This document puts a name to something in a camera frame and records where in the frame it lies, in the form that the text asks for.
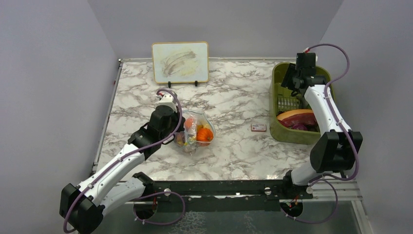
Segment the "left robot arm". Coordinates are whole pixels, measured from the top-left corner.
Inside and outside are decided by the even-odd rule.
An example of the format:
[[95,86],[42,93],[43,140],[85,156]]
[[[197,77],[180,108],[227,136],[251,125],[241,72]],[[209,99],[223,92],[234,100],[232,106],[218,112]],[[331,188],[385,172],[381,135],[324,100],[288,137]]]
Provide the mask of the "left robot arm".
[[149,122],[131,135],[109,164],[76,186],[68,183],[61,191],[59,206],[64,233],[94,231],[109,209],[102,203],[105,196],[129,171],[169,144],[183,129],[183,122],[180,103],[158,104]]

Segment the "orange toy pumpkin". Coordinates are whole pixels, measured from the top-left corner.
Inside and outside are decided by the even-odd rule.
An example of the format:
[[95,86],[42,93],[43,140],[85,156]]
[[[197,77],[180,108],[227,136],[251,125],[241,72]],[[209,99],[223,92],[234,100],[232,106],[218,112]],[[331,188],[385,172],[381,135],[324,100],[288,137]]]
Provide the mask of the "orange toy pumpkin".
[[196,140],[200,142],[210,142],[214,138],[214,133],[208,128],[201,128],[197,131]]

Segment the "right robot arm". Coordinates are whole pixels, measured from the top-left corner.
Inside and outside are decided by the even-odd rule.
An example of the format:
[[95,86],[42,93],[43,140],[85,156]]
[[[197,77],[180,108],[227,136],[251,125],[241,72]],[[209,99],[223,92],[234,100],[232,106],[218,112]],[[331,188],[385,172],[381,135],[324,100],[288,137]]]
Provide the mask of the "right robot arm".
[[321,134],[310,152],[310,161],[285,175],[281,192],[286,198],[294,198],[302,186],[311,186],[327,176],[335,178],[334,173],[353,169],[348,180],[358,174],[363,137],[341,116],[330,84],[325,76],[317,74],[316,54],[310,52],[298,53],[283,78],[282,87],[303,95],[309,103]]

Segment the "orange toy tangerine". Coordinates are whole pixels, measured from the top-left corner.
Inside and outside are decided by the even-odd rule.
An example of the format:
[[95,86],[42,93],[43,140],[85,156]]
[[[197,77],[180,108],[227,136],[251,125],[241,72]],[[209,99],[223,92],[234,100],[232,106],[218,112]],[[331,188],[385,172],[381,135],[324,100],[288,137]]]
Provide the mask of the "orange toy tangerine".
[[193,117],[188,117],[186,121],[184,122],[184,128],[186,130],[190,130],[195,124],[196,124],[196,120]]

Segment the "clear blue zip top bag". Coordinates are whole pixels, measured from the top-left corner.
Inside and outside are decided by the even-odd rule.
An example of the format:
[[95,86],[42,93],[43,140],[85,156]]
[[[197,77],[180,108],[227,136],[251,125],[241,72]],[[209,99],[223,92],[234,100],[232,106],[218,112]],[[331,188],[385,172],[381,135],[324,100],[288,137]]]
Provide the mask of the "clear blue zip top bag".
[[[210,121],[210,119],[208,118],[207,114],[205,113],[205,111],[203,109],[194,109],[194,110],[184,110],[183,111],[183,117],[185,118],[185,120],[188,117],[193,117],[196,120],[196,124],[193,125],[193,127],[190,130],[186,130],[184,128],[184,133],[185,133],[185,139],[186,142],[184,144],[184,146],[180,147],[179,145],[177,145],[175,142],[174,144],[176,145],[176,147],[178,149],[180,149],[184,154],[195,154],[197,151],[203,148],[208,147],[209,145],[212,144],[212,142],[214,141],[214,138],[216,137],[216,132],[215,132],[215,128],[214,125],[212,124],[212,122]],[[214,133],[214,138],[212,141],[210,142],[200,142],[196,140],[196,135],[197,135],[197,130],[196,130],[196,125],[197,123],[208,123],[211,125],[211,131]]]

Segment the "yellow toy banana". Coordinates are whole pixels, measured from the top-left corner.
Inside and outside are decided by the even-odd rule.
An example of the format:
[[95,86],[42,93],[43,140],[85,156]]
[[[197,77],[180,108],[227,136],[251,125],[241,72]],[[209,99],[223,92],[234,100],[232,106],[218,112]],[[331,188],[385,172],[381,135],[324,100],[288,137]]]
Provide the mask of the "yellow toy banana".
[[199,130],[201,130],[201,129],[209,129],[209,130],[211,130],[212,128],[211,128],[211,125],[208,124],[208,123],[197,123],[197,125],[196,125],[196,130],[199,131]]

